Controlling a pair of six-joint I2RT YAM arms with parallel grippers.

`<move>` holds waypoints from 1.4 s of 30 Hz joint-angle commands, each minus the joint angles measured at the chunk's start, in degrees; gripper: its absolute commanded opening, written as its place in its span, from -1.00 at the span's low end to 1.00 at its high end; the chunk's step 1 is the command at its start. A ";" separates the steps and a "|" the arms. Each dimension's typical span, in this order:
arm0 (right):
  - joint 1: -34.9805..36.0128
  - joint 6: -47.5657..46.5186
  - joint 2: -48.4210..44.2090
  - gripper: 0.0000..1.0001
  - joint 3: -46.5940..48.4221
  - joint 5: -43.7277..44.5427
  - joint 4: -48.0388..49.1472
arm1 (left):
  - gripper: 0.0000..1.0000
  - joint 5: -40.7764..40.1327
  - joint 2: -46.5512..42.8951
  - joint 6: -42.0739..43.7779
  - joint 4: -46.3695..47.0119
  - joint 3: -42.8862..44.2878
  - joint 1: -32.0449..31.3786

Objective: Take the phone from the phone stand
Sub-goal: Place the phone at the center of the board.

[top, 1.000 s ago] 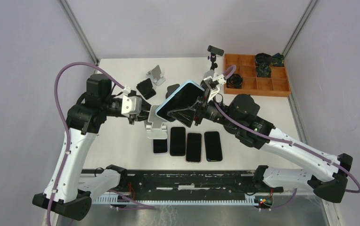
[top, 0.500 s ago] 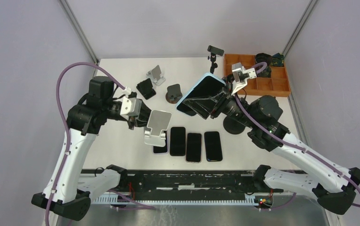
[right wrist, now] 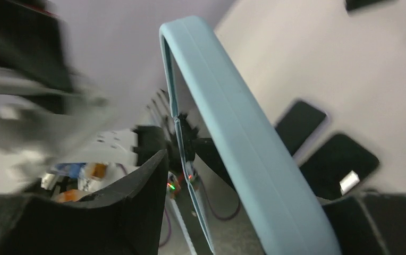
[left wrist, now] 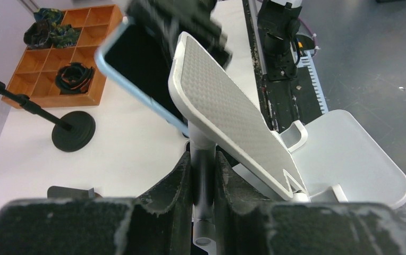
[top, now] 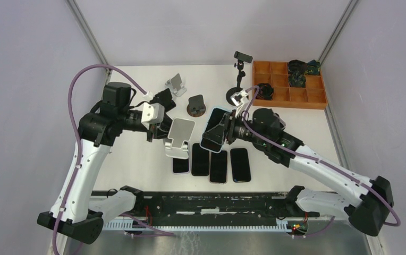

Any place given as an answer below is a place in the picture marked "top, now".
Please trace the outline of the black tall round-base stand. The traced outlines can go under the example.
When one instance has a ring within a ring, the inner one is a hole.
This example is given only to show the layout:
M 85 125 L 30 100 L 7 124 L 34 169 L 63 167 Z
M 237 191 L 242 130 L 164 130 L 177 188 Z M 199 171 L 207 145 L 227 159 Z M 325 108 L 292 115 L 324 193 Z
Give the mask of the black tall round-base stand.
M 237 60 L 236 63 L 234 63 L 234 67 L 237 69 L 238 74 L 236 76 L 236 86 L 230 88 L 225 95 L 226 101 L 232 105 L 235 106 L 235 103 L 232 101 L 231 96 L 234 95 L 235 93 L 238 93 L 242 90 L 241 88 L 241 82 L 242 79 L 245 77 L 246 73 L 243 70 L 244 69 L 244 64 L 248 63 L 251 64 L 253 61 L 253 57 L 244 53 L 241 53 L 239 51 L 235 51 L 234 53 L 234 58 Z

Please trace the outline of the purple case phone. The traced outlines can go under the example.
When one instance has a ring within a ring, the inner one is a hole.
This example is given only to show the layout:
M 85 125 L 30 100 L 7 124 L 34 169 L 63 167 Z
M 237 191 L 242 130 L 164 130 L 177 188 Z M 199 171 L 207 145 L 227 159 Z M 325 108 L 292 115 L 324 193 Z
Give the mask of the purple case phone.
M 172 159 L 172 172 L 173 174 L 185 174 L 190 171 L 189 159 Z

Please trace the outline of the black folding phone stand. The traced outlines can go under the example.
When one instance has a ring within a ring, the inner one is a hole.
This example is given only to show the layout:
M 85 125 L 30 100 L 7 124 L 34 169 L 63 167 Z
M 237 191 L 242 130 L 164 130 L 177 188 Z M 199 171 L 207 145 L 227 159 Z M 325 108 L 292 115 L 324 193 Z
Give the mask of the black folding phone stand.
M 155 94 L 152 102 L 162 105 L 164 107 L 164 112 L 166 113 L 176 107 L 176 103 L 173 100 L 173 96 L 169 88 Z

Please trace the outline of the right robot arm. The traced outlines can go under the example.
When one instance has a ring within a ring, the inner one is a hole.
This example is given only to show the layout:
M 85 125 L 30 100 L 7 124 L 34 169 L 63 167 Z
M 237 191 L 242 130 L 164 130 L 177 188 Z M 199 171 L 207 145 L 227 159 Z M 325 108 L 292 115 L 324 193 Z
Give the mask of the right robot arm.
M 358 231 L 377 236 L 395 215 L 389 180 L 354 173 L 313 151 L 300 139 L 285 132 L 285 123 L 271 109 L 254 111 L 251 120 L 236 116 L 235 111 L 213 109 L 201 138 L 201 146 L 219 152 L 224 144 L 240 139 L 251 143 L 265 156 L 287 168 L 302 172 L 331 189 L 317 192 L 304 186 L 293 187 L 285 201 L 292 217 L 303 212 L 346 219 Z

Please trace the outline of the black lens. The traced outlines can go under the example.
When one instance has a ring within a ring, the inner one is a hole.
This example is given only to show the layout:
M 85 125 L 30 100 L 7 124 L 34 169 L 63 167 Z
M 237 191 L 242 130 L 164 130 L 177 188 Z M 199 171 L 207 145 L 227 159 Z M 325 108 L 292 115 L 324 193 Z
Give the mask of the black lens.
M 272 100 L 274 95 L 274 88 L 270 83 L 259 83 L 257 84 L 259 92 L 256 99 L 260 100 Z

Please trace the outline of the silver folding phone stand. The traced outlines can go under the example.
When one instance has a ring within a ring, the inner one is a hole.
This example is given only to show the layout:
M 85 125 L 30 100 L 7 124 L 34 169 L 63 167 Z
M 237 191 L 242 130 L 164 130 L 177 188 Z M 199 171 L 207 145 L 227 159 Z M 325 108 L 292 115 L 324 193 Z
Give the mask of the silver folding phone stand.
M 187 88 L 179 73 L 165 82 L 165 88 L 169 89 L 176 97 L 181 97 L 187 92 Z

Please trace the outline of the light blue case phone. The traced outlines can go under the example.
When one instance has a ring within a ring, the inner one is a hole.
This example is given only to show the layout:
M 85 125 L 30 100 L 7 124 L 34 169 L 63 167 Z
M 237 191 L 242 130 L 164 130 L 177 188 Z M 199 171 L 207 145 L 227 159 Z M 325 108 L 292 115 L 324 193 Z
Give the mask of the light blue case phone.
M 215 107 L 201 136 L 200 146 L 210 152 L 219 153 L 225 143 L 232 112 Z

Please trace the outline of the white small phone stand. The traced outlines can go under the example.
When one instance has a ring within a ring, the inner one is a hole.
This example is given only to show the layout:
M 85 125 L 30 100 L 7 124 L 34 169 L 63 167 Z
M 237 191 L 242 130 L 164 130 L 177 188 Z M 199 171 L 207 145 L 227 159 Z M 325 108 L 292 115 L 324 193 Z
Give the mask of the white small phone stand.
M 191 140 L 195 121 L 184 118 L 174 118 L 168 132 L 164 138 L 165 155 L 170 158 L 188 159 L 189 141 Z

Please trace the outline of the round wooden phone stand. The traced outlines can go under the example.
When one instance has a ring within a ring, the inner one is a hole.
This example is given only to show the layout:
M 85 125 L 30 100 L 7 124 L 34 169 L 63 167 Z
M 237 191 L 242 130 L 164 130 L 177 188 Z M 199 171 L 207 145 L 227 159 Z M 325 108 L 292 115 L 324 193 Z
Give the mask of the round wooden phone stand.
M 187 113 L 191 117 L 201 117 L 206 112 L 203 95 L 195 95 L 188 99 Z

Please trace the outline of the black phone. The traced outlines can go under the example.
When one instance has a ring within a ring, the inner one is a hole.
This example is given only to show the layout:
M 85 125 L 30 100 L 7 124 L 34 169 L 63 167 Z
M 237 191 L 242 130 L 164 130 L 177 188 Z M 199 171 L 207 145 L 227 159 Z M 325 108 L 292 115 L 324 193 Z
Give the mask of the black phone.
M 192 145 L 191 174 L 193 176 L 208 176 L 210 171 L 210 152 L 200 146 Z

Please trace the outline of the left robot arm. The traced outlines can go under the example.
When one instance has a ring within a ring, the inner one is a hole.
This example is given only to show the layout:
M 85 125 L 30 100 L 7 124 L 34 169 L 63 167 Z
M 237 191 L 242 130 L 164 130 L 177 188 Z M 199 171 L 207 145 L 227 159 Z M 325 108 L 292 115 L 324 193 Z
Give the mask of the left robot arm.
M 164 138 L 172 120 L 160 103 L 160 94 L 142 103 L 142 110 L 131 106 L 129 84 L 111 82 L 104 86 L 103 98 L 78 125 L 78 140 L 63 188 L 50 211 L 39 214 L 37 223 L 85 244 L 99 237 L 104 225 L 123 213 L 139 216 L 145 203 L 137 198 L 142 191 L 124 186 L 108 198 L 91 202 L 100 168 L 115 139 L 124 130 L 144 132 L 147 140 Z

